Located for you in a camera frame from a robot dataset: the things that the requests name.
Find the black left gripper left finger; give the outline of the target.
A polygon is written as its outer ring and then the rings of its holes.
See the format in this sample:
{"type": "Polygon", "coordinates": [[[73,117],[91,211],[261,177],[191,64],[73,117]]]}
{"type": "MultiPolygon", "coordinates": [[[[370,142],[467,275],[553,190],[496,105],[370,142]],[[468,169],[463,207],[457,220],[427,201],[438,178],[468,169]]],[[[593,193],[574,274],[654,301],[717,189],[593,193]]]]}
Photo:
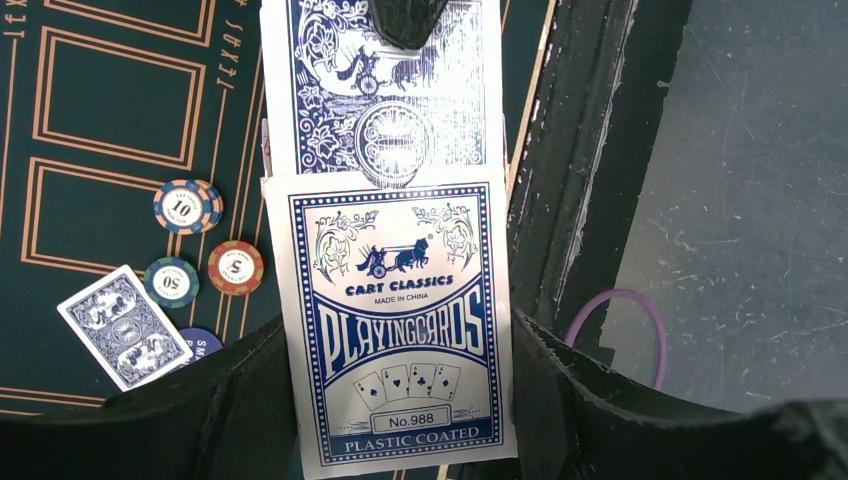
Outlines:
{"type": "Polygon", "coordinates": [[[5,419],[4,479],[286,479],[297,421],[275,318],[97,409],[5,419]]]}

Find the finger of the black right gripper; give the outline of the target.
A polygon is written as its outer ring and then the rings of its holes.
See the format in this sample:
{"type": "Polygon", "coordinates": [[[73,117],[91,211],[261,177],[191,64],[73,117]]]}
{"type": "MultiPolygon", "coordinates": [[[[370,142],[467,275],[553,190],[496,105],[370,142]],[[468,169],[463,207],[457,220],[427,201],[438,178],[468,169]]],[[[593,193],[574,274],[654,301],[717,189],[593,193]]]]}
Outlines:
{"type": "Polygon", "coordinates": [[[374,29],[391,45],[422,48],[443,13],[447,0],[368,0],[374,29]]]}

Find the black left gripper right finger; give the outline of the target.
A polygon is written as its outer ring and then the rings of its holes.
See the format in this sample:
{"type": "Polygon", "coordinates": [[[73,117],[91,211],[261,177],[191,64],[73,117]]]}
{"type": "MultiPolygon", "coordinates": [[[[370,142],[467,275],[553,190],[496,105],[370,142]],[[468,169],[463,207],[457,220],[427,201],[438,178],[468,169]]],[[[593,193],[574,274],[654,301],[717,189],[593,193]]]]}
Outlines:
{"type": "Polygon", "coordinates": [[[513,407],[527,479],[843,479],[847,404],[748,414],[666,395],[512,315],[513,407]]]}

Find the purple small blind button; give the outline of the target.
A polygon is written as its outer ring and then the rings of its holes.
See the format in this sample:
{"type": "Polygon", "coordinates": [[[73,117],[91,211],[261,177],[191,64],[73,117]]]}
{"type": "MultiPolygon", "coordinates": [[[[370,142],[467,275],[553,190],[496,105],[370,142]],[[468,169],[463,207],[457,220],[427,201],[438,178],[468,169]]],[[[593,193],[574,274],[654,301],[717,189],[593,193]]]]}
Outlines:
{"type": "Polygon", "coordinates": [[[186,327],[180,329],[179,333],[192,351],[192,356],[183,362],[182,366],[199,361],[223,348],[217,336],[203,328],[186,327]]]}

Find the card of deck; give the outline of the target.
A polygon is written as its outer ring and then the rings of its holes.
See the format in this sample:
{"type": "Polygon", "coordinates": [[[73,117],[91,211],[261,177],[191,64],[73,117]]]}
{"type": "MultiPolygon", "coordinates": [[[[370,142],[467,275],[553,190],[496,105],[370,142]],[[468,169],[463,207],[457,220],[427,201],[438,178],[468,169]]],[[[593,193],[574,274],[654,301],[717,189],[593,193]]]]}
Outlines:
{"type": "Polygon", "coordinates": [[[393,45],[367,1],[259,11],[270,172],[358,172],[381,187],[504,160],[496,1],[448,1],[418,48],[393,45]]]}

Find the green chip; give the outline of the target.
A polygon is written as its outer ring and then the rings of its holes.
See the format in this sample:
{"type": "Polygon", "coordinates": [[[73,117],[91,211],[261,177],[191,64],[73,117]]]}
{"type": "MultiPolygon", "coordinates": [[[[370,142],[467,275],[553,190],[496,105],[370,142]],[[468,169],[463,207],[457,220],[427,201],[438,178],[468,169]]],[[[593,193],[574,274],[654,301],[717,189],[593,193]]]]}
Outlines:
{"type": "Polygon", "coordinates": [[[199,293],[200,280],[195,268],[178,257],[162,257],[145,270],[143,284],[148,296],[166,308],[191,304],[199,293]]]}

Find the orange chip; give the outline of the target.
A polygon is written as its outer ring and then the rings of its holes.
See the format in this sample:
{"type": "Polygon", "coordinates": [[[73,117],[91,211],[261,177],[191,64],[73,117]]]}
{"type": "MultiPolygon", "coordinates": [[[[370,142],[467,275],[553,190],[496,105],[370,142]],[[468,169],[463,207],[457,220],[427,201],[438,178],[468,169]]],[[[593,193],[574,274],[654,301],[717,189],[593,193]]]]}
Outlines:
{"type": "Polygon", "coordinates": [[[210,252],[207,271],[212,285],[220,292],[242,296],[261,285],[265,264],[255,246],[241,240],[229,240],[210,252]]]}

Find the blue playing card deck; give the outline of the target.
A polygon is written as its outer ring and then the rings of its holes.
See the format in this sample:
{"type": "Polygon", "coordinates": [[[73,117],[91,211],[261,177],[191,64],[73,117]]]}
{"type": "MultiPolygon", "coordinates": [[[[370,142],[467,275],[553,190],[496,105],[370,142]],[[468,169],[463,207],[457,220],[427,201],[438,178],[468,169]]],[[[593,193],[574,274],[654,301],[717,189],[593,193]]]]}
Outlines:
{"type": "Polygon", "coordinates": [[[502,171],[262,189],[304,476],[516,457],[502,171]]]}

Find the white blue chips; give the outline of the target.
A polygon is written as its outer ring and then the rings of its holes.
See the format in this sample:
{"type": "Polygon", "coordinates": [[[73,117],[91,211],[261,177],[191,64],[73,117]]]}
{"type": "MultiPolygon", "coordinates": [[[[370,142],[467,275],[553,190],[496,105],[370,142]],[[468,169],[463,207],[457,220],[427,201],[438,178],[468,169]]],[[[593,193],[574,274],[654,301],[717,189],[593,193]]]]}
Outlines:
{"type": "Polygon", "coordinates": [[[217,189],[199,179],[174,179],[155,193],[152,208],[157,222],[176,235],[203,233],[223,216],[217,189]]]}

